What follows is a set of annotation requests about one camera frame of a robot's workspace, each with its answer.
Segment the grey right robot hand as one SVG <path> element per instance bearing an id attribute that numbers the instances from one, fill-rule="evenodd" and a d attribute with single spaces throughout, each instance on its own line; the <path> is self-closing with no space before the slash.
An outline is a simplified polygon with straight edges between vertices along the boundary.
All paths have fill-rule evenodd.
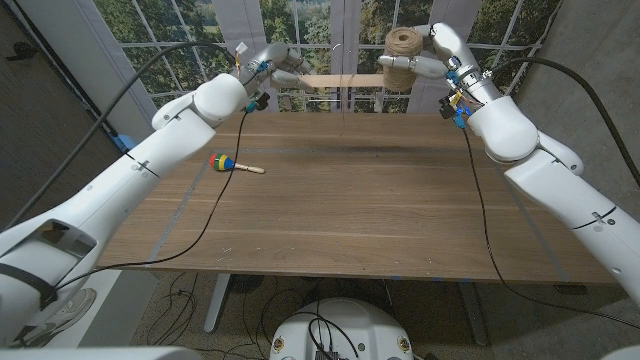
<path id="1" fill-rule="evenodd" d="M 384 53 L 378 58 L 387 78 L 441 79 L 447 74 L 468 87 L 483 80 L 470 48 L 458 33 L 445 23 L 399 27 L 387 34 Z"/>

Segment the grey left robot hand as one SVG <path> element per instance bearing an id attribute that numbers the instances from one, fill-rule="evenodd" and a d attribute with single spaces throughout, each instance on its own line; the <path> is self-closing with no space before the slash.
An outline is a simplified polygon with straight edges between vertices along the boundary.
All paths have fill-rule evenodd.
<path id="1" fill-rule="evenodd" d="M 315 75 L 315 70 L 295 48 L 285 43 L 268 45 L 254 56 L 249 67 L 259 82 L 268 77 L 272 87 L 298 88 L 309 93 L 315 91 L 301 79 L 302 75 Z"/>

